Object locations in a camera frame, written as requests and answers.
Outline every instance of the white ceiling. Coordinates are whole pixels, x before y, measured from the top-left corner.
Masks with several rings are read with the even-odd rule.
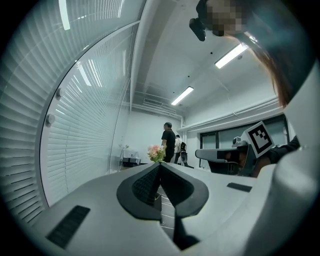
[[[197,17],[198,1],[161,0],[144,47],[133,103],[142,104],[148,98],[170,104],[191,86],[194,91],[180,102],[182,106],[174,107],[186,111],[209,95],[233,90],[252,72],[264,72],[248,50],[241,60],[234,59],[221,69],[215,66],[238,42],[210,32],[205,42],[197,39],[189,20]]]

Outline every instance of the man in black shirt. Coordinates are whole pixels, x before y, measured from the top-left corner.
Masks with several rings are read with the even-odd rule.
[[[171,130],[172,124],[170,122],[166,122],[163,126],[164,132],[162,134],[162,146],[165,147],[165,157],[163,161],[166,163],[170,163],[171,159],[174,157],[175,154],[175,142],[176,142],[176,135]]]

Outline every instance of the person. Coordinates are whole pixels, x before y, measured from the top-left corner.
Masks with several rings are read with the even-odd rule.
[[[176,135],[175,136],[175,144],[174,144],[174,154],[175,154],[175,158],[174,158],[174,163],[177,164],[178,159],[180,157],[180,153],[181,153],[181,142],[180,142],[180,135]]]
[[[216,36],[238,40],[269,72],[280,105],[285,107],[311,70],[316,54],[304,28],[279,0],[204,0],[204,26]],[[297,150],[294,137],[288,145],[273,148],[260,157],[253,170],[257,177],[267,165],[276,164],[284,155]],[[228,152],[225,159],[230,160]],[[244,166],[246,154],[238,163]]]
[[[170,122],[166,122],[163,126],[164,132],[162,134],[162,146],[165,148],[165,157],[163,161],[166,163],[170,163],[171,159],[175,155],[175,142],[176,135],[172,131],[172,124]]]

